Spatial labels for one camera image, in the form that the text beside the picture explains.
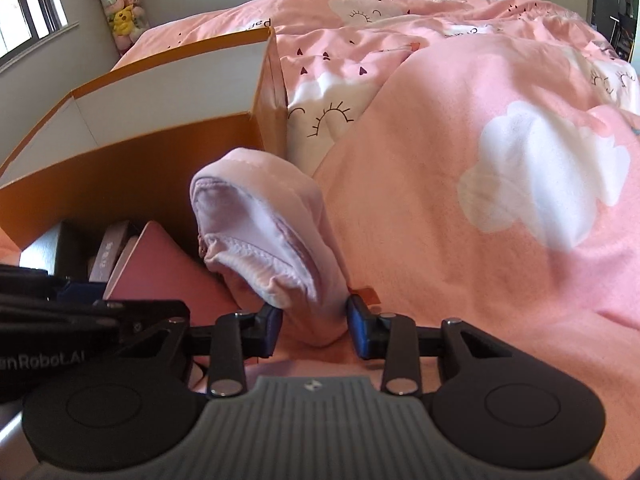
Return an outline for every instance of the pink cloth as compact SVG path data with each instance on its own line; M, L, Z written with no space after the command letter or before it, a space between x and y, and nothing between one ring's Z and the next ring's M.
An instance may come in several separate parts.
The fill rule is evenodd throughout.
M383 310L426 326L462 317L584 381L607 412L593 463L628 476L640 464L633 67L539 0L256 0L148 31L120 66L265 23L288 158L320 185L353 282ZM328 370L377 382L382 366L345 336L318 349L289 335L249 374ZM423 378L438 386L433 361Z
M554 46L592 81L601 102L640 112L631 65L611 59L610 45L579 16L540 0L254 0L148 30L116 67L265 26L277 32L289 97L287 158L307 174L412 52L463 34ZM558 69L568 70L563 64Z
M314 178L384 310L461 317L584 381L607 412L593 463L638 467L640 146L562 48L463 36L413 54Z
M285 311L282 335L313 346L346 331L347 272L318 185L270 153L238 148L200 170L191 203L206 250L240 308Z

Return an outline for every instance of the pink duvet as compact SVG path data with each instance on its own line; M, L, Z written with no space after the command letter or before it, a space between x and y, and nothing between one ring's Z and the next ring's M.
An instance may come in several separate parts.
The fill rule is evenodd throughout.
M593 463L628 476L640 465L631 65L537 0L257 0L150 30L120 65L265 22L288 158L324 193L350 285L421 325L462 317L587 383L607 412ZM436 388L434 362L423 368ZM283 341L252 374L381 370L343 338Z

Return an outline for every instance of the metal screw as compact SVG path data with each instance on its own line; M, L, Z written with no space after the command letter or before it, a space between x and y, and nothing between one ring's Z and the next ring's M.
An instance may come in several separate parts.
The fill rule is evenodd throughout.
M411 395L418 391L418 384L414 380L400 377L391 379L386 384L386 389L390 393L398 396Z
M219 379L211 383L210 391L216 397L233 397L242 391L242 384L233 379Z
M320 388L322 388L322 383L320 381L316 381L315 379L311 379L310 381L307 381L304 384L304 386L305 386L305 390L308 390L310 392L316 392Z

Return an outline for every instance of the window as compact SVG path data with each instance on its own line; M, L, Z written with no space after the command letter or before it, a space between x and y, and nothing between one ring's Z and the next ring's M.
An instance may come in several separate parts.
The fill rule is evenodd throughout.
M0 65L59 28L51 0L0 0Z

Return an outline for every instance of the window frame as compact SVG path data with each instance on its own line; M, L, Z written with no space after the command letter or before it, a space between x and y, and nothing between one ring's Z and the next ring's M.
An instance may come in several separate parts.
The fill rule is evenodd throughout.
M0 56L0 67L12 60L14 57L19 56L25 50L31 48L41 40L44 40L49 34L60 30L61 28L60 19L58 18L58 14L56 13L56 9L53 5L52 0L38 0L42 16L44 17L44 22L47 25L47 30L49 31L49 33L43 38L40 38L38 36L38 32L36 30L35 24L33 23L33 17L31 16L31 10L29 8L27 0L18 0L18 3L20 4L20 10L22 11L22 15L24 16L24 21L29 28L31 37L27 41L11 49L9 52L4 54L4 56Z

